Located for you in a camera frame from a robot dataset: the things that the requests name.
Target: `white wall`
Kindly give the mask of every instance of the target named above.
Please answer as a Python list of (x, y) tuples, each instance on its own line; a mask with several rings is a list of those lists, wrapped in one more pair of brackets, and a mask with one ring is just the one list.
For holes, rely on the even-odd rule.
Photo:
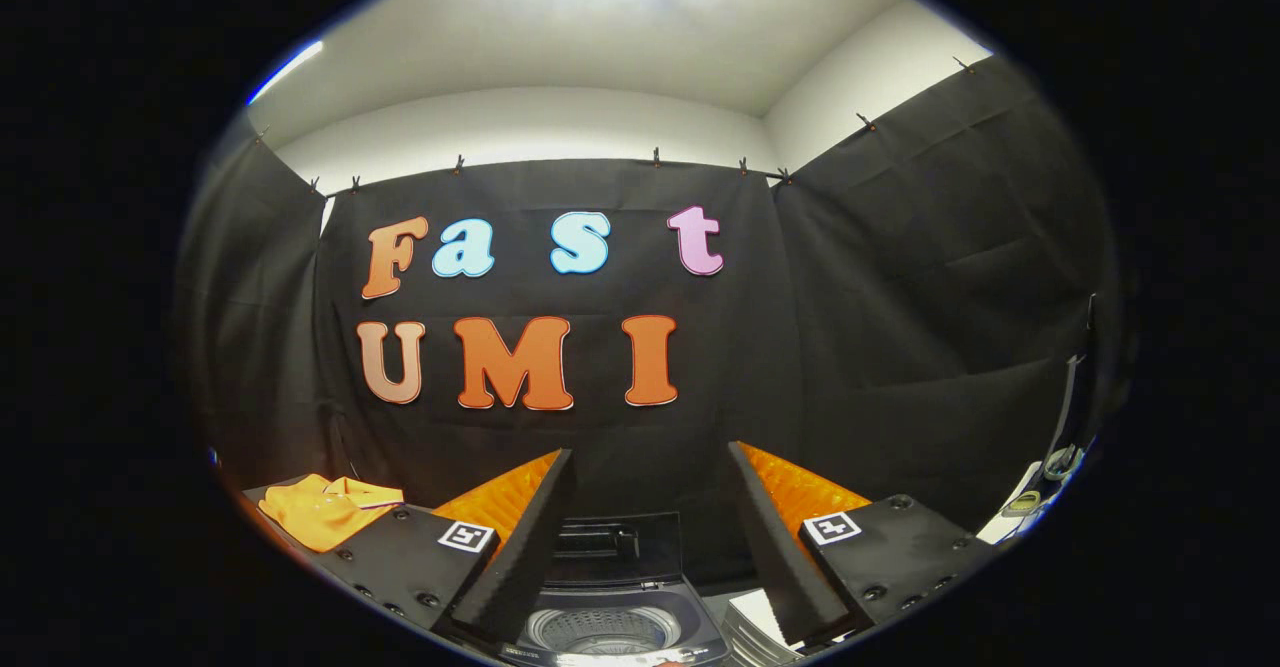
[(352, 117), (276, 149), (285, 165), (332, 195), (361, 184), (466, 166), (563, 157), (649, 160), (773, 172), (763, 120), (652, 93), (512, 88), (417, 99)]
[(778, 164), (795, 172), (864, 124), (991, 56), (928, 8), (904, 0), (832, 49), (764, 117)]

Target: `black curtain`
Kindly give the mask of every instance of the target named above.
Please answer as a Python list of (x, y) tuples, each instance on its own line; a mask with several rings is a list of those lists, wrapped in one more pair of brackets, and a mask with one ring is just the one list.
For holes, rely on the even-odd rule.
[(1044, 457), (1089, 294), (1106, 326), (1116, 294), (1101, 188), (1065, 125), (1009, 61), (973, 70), (815, 157), (777, 211), (804, 466), (977, 530)]
[[(708, 237), (723, 269), (685, 269), (667, 219), (701, 206), (718, 220)], [(558, 274), (552, 223), (570, 211), (603, 213), (608, 261), (591, 274)], [(411, 266), (394, 294), (361, 297), (370, 230), (422, 216)], [(493, 268), (479, 278), (436, 277), (431, 257), (452, 221), (493, 225)], [(559, 447), (575, 449), (580, 488), (571, 512), (614, 516), (678, 510), (685, 570), (695, 583), (749, 576), (750, 554), (728, 493), (723, 444), (742, 439), (799, 457), (800, 367), (782, 236), (763, 175), (723, 166), (563, 160), (466, 166), (407, 175), (338, 196), (320, 243), (316, 335), (334, 389), (344, 460), (361, 479), (402, 486), (436, 506)], [(631, 342), (622, 321), (663, 315), (671, 383), (678, 397), (628, 406)], [(575, 405), (540, 412), (463, 408), (462, 317), (494, 321), (509, 350), (539, 316), (570, 321), (563, 342)], [(421, 323), (424, 387), (407, 405), (365, 384), (356, 325), (393, 330)], [(383, 343), (388, 379), (403, 376), (399, 339)]]
[(191, 206), (170, 325), (178, 384), (236, 485), (335, 470), (311, 317), (324, 202), (239, 119)]

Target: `washing machine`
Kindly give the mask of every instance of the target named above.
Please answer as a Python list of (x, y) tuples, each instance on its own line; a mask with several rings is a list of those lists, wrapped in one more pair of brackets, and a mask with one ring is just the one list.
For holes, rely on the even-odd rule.
[(516, 644), (516, 664), (716, 666), (728, 648), (681, 572), (680, 515), (563, 521), (543, 590)]

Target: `white ceiling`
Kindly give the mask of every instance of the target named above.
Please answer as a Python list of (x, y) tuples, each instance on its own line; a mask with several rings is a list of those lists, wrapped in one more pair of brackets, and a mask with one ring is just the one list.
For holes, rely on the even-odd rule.
[(896, 1), (371, 0), (250, 115), (274, 147), (411, 99), (508, 87), (630, 90), (764, 117)]

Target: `pink letter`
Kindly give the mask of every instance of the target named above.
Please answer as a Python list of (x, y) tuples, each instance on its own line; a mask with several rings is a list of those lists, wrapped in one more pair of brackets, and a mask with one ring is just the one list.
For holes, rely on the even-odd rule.
[(667, 220), (667, 228), (676, 230), (680, 239), (680, 261), (695, 275), (714, 275), (721, 271), (724, 259), (707, 251), (707, 233), (719, 234), (719, 223), (703, 216), (703, 207), (694, 205), (676, 213)]

